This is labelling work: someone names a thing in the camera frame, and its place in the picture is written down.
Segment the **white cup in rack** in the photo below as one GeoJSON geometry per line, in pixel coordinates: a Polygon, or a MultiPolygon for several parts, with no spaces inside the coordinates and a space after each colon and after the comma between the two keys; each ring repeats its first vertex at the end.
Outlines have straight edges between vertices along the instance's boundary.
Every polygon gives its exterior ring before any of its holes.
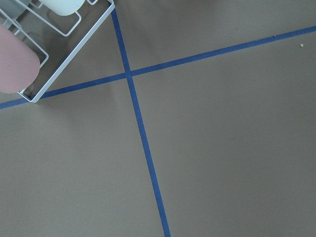
{"type": "Polygon", "coordinates": [[[40,0],[46,7],[60,16],[68,16],[77,12],[85,0],[40,0]]]}

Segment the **pink cup in rack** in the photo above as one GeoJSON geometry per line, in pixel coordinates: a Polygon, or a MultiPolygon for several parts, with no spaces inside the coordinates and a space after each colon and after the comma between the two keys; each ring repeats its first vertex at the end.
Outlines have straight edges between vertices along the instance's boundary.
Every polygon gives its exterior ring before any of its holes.
{"type": "Polygon", "coordinates": [[[14,93],[31,85],[40,71],[38,56],[4,26],[0,27],[0,91],[14,93]]]}

